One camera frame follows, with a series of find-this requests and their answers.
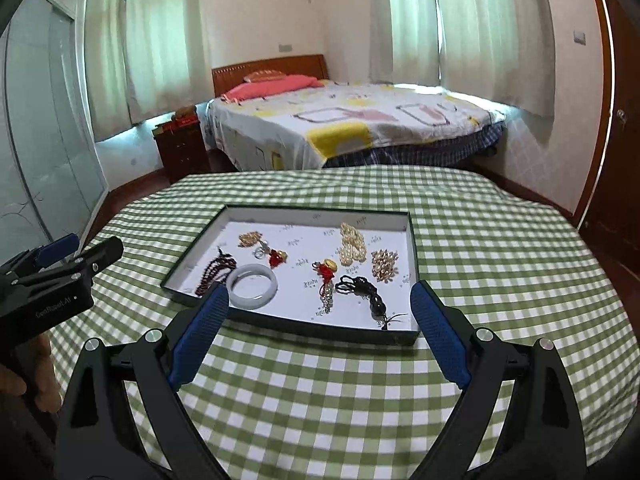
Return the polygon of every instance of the metal screw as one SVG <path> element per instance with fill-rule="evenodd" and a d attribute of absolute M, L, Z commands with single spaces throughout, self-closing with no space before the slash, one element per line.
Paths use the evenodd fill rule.
<path fill-rule="evenodd" d="M 485 328 L 479 328 L 478 330 L 476 330 L 476 337 L 480 341 L 488 342 L 494 338 L 494 334 L 491 332 L 491 330 L 487 330 Z"/>
<path fill-rule="evenodd" d="M 158 330 L 157 328 L 153 330 L 149 330 L 149 332 L 145 334 L 145 340 L 148 341 L 149 343 L 155 343 L 156 341 L 160 341 L 161 337 L 162 337 L 162 331 Z"/>
<path fill-rule="evenodd" d="M 98 348 L 98 346 L 100 346 L 100 340 L 96 339 L 95 337 L 89 339 L 89 341 L 84 343 L 84 348 L 89 352 L 93 352 L 96 348 Z"/>
<path fill-rule="evenodd" d="M 547 339 L 546 337 L 543 337 L 540 340 L 540 346 L 542 346 L 542 348 L 544 348 L 545 350 L 553 350 L 554 342 L 551 341 L 551 339 Z"/>

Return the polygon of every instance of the tray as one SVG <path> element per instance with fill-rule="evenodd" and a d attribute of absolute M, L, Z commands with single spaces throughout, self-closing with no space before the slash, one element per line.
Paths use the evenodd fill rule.
<path fill-rule="evenodd" d="M 342 245 L 340 224 L 346 222 L 362 232 L 367 247 L 367 260 L 354 262 L 348 268 L 340 265 L 337 255 Z M 273 269 L 278 279 L 275 297 L 257 310 L 244 310 L 230 305 L 228 317 L 255 326 L 366 344 L 412 345 L 418 325 L 411 314 L 410 291 L 417 281 L 414 235 L 409 213 L 372 212 L 362 210 L 327 210 L 287 207 L 226 206 L 200 233 L 162 281 L 174 300 L 194 306 L 199 298 L 194 291 L 200 284 L 207 264 L 218 256 L 220 247 L 230 253 L 238 266 L 268 261 L 257 260 L 253 248 L 238 246 L 239 235 L 258 231 L 262 239 L 276 250 L 288 254 L 286 263 Z M 398 252 L 398 274 L 392 282 L 377 282 L 371 272 L 371 252 L 388 249 Z M 321 278 L 312 268 L 325 258 L 338 263 L 334 283 L 341 276 L 363 276 L 378 288 L 391 317 L 404 314 L 382 330 L 382 322 L 370 312 L 369 300 L 334 293 L 334 306 L 326 314 L 319 296 Z M 234 291 L 240 296 L 262 293 L 268 280 L 249 276 L 239 280 Z"/>

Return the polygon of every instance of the light switch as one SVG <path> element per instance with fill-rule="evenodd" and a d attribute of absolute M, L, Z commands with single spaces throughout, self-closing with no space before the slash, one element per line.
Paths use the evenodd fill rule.
<path fill-rule="evenodd" d="M 587 36 L 584 32 L 580 32 L 579 30 L 574 30 L 574 41 L 575 43 L 579 43 L 581 45 L 587 44 Z"/>

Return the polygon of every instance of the red pillow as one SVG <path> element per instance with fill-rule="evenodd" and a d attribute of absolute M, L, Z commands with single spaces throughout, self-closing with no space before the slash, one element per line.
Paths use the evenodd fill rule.
<path fill-rule="evenodd" d="M 308 75 L 288 75 L 277 81 L 264 81 L 261 83 L 242 83 L 224 94 L 226 101 L 246 101 L 257 97 L 284 94 L 303 88 L 322 88 L 324 85 L 315 77 Z"/>
<path fill-rule="evenodd" d="M 286 74 L 280 70 L 258 70 L 244 76 L 245 83 L 261 83 L 263 81 L 277 81 L 286 78 Z"/>

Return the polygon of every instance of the curtain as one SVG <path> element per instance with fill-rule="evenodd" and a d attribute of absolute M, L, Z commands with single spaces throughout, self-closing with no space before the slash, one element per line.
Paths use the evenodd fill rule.
<path fill-rule="evenodd" d="M 84 58 L 95 142 L 131 127 L 120 26 L 122 2 L 86 1 Z"/>
<path fill-rule="evenodd" d="M 211 99 L 200 0 L 126 0 L 125 9 L 131 119 Z"/>
<path fill-rule="evenodd" d="M 548 0 L 438 0 L 442 85 L 553 116 L 555 43 Z"/>
<path fill-rule="evenodd" d="M 440 84 L 436 0 L 371 0 L 373 81 Z"/>

